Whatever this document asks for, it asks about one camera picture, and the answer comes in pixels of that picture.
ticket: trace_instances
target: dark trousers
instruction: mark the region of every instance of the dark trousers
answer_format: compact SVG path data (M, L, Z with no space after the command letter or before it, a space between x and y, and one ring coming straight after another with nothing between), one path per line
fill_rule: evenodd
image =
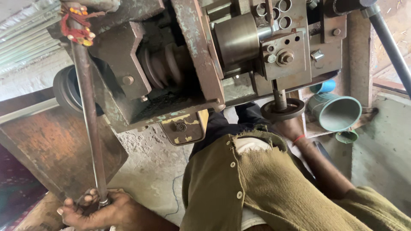
M218 113L211 112L208 117L205 138L194 144L189 159L191 159L197 152L212 144L218 138L227 134L237 135L244 131L252 131L254 130L255 125L266 125L266 131L279 134L271 128L272 124L270 121L263 118L260 112L260 107L254 102L236 106L236 113L238 115L238 124L229 124L224 117L223 111Z

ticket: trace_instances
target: person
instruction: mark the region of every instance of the person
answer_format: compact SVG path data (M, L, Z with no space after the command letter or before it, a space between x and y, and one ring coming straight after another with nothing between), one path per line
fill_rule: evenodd
M77 230L120 226L123 230L410 230L411 219L369 187L354 187L304 137L298 119L277 130L253 102L236 106L238 124L210 114L206 137L186 167L181 226L167 221L125 193L86 215L72 199L58 209ZM289 151L293 141L312 175ZM84 209L96 190L82 199Z

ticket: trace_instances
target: wheel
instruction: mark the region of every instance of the wheel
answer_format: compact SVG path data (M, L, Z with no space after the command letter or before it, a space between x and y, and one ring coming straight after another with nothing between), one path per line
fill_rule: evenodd
M305 104L302 100L288 98L287 108L285 110L276 110L275 101L270 101L261 107L261 114L264 118L274 123L300 116L304 113L304 110Z
M65 110L78 117L83 117L79 83L77 81L74 65L61 69L54 77L53 92L57 102ZM104 114L101 107L96 104L97 116Z

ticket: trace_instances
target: green cardigan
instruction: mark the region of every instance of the green cardigan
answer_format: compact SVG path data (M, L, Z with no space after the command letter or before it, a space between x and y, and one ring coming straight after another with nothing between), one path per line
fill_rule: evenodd
M274 147L237 153L233 140L250 136ZM275 134L255 130L219 138L186 167L180 230L238 231L243 205L276 231L410 230L411 219L371 188L331 201L297 166Z

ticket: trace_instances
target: hand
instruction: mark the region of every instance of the hand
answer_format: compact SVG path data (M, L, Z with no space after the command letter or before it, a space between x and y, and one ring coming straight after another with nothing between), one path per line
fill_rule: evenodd
M299 136L304 134L298 118L292 118L290 120L284 120L275 124L277 130L286 138L291 141L296 140Z
M97 190L88 190L77 205L73 199L67 198L64 206L58 208L57 212L63 217L64 224L73 226L76 230L96 230L133 223L133 218L138 217L142 205L122 192L109 192L108 197L111 204L95 211L99 196ZM95 212L87 214L93 207Z

